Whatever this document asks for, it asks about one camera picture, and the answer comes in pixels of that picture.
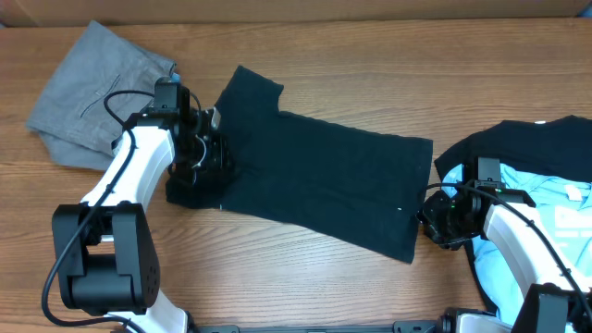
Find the black t-shirt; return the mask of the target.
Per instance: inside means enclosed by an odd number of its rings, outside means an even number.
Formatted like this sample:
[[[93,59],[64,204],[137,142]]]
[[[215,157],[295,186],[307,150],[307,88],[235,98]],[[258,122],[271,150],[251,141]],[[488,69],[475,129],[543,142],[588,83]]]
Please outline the black t-shirt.
[[[299,225],[411,263],[433,143],[281,111],[282,91],[237,67],[216,101],[233,170],[216,185],[169,179],[167,201]]]

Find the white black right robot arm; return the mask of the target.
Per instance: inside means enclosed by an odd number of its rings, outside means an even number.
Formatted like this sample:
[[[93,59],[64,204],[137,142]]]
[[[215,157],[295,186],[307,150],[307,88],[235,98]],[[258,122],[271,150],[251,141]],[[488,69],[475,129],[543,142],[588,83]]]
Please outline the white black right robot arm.
[[[540,221],[533,199],[501,181],[500,161],[478,157],[463,168],[461,182],[433,184],[435,193],[416,218],[425,235],[442,249],[458,250],[472,237],[500,250],[524,296],[513,325],[493,314],[449,308],[434,325],[437,332],[576,332],[591,329],[591,289],[567,264]]]

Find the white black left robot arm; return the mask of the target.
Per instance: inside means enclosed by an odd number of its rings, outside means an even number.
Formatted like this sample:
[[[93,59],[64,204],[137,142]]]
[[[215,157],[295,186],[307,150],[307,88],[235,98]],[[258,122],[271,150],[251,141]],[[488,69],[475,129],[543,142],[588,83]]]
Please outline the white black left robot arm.
[[[194,332],[191,314],[160,289],[146,210],[164,173],[188,191],[214,198],[234,163],[221,115],[202,109],[179,81],[161,78],[151,103],[120,119],[116,156],[77,204],[52,216],[53,264],[41,295],[44,316],[60,327],[119,323],[128,332]]]

